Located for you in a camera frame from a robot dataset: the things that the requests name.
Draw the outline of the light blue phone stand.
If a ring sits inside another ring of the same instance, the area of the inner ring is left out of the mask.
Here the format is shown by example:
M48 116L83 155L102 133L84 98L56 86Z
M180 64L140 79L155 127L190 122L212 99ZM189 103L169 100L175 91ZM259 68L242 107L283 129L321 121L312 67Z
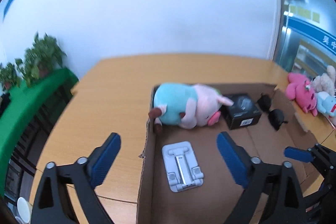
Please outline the light blue phone stand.
M190 142L164 145L162 156L172 192L179 193L203 185L205 176Z

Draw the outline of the white cup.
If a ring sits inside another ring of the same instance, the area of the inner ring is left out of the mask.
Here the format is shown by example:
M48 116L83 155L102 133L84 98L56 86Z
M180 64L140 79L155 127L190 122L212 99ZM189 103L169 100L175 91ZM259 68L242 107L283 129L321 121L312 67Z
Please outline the white cup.
M33 206L23 197L17 200L17 210L24 223L31 223L31 214Z

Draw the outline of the black sunglasses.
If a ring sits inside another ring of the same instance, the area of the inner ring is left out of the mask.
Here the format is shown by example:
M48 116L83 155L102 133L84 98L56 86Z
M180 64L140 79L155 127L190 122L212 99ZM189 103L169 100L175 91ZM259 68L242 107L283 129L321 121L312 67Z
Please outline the black sunglasses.
M261 94L261 97L257 100L257 104L263 112L267 113L268 120L276 131L278 131L283 124L288 124L282 110L271 110L272 100L268 94Z

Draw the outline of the light blue plush toy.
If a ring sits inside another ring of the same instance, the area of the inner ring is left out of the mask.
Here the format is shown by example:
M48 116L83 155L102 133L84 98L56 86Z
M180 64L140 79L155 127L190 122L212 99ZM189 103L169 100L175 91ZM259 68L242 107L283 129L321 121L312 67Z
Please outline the light blue plush toy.
M335 96L327 92L317 93L317 110L327 118L335 117Z

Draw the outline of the brown cardboard box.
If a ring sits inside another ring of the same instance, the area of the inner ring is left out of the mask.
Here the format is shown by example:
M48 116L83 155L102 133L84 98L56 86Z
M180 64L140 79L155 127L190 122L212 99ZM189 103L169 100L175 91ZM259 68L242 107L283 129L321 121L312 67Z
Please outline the brown cardboard box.
M153 131L153 121L147 121L146 143L138 194L138 223L223 223L236 205L242 187L236 185L218 148L217 135L227 131L234 142L251 156L263 162L281 164L285 161L284 149L307 149L316 143L314 134L300 120L285 94L272 84L217 84L225 96L248 94L254 101L262 94L271 97L272 106L284 112L285 124L279 130L270 125L262 114L259 122L236 130L229 130L221 118L211 127L185 130L177 126L164 126L163 132ZM202 186L174 193L170 190L162 156L167 144L190 142L197 162L204 173Z

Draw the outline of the pink plush toy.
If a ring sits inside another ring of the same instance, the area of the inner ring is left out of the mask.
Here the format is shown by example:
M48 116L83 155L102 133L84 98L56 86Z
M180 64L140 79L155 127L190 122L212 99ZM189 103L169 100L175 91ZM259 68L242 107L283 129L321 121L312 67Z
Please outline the pink plush toy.
M316 117L317 96L314 88L311 85L310 79L300 73L288 73L288 86L285 89L285 95L291 101L295 101L301 110L307 114Z

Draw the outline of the black product box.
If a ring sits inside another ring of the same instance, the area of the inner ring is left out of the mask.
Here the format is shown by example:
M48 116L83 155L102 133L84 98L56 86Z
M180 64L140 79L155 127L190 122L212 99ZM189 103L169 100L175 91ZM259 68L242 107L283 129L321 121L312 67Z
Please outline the black product box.
M221 114L230 130L256 125L262 115L261 110L247 93L227 96L234 104L222 106Z

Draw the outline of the beige plush bear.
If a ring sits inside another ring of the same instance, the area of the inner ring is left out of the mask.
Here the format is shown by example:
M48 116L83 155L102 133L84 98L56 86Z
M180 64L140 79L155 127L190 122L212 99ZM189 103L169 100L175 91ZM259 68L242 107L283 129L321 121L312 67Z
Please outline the beige plush bear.
M328 65L326 72L314 77L311 85L316 93L327 92L329 95L335 96L335 68L332 65Z

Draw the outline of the green cloth covered table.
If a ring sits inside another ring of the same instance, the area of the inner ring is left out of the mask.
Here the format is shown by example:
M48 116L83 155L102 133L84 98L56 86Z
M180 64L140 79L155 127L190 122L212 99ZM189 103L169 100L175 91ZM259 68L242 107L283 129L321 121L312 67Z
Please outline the green cloth covered table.
M11 102L1 116L1 196L5 193L7 166L14 147L42 104L61 86L71 88L78 78L68 68L58 69L30 87L25 83L9 90Z

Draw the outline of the pig plush toy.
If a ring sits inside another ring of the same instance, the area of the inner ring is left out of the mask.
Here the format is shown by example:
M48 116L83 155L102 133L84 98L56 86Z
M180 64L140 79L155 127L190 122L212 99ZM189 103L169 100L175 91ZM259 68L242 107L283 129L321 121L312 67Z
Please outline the pig plush toy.
M190 130L216 124L221 107L233 104L231 99L208 85L163 83L154 94L148 116L154 121L156 134L162 132L164 124Z

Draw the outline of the small potted plant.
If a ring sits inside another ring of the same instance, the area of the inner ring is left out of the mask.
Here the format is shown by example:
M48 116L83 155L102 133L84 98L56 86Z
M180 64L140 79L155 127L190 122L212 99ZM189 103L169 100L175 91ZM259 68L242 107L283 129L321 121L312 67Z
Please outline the small potted plant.
M5 66L1 64L1 87L2 90L8 91L11 87L21 85L21 78L18 76L15 66L12 63L7 63Z

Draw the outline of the potted green plant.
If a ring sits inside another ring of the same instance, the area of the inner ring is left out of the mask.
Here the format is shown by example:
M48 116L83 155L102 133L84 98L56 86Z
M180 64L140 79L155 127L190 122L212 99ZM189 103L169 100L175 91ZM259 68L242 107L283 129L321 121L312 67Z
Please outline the potted green plant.
M62 68L66 56L55 37L45 34L41 38L36 33L32 47L25 50L23 59L15 59L15 66L26 85L31 86L55 69Z

